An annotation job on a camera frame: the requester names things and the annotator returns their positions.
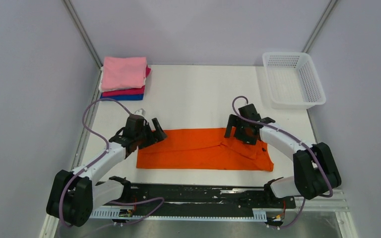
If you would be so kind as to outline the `orange t-shirt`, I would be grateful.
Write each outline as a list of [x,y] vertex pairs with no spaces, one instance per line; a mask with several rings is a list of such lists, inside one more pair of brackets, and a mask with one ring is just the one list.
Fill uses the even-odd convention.
[[244,144],[225,128],[166,130],[167,138],[137,153],[138,169],[267,171],[274,169],[267,144]]

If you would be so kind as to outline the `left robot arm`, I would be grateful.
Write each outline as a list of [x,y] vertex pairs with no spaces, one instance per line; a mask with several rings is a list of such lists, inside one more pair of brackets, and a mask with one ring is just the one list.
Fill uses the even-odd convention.
[[126,125],[106,140],[101,154],[86,165],[71,171],[61,170],[54,178],[46,213],[65,224],[81,227],[92,212],[112,201],[120,205],[132,199],[131,183],[126,178],[101,178],[137,149],[143,149],[167,138],[157,118],[153,126],[141,115],[131,114]]

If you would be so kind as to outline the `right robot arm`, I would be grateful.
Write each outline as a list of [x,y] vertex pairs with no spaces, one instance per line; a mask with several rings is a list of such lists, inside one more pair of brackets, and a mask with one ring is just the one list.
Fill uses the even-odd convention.
[[264,202],[276,207],[284,197],[332,197],[342,183],[330,147],[307,143],[290,134],[275,120],[261,118],[253,104],[245,105],[229,115],[226,138],[234,137],[245,145],[265,142],[287,156],[293,164],[293,175],[265,184]]

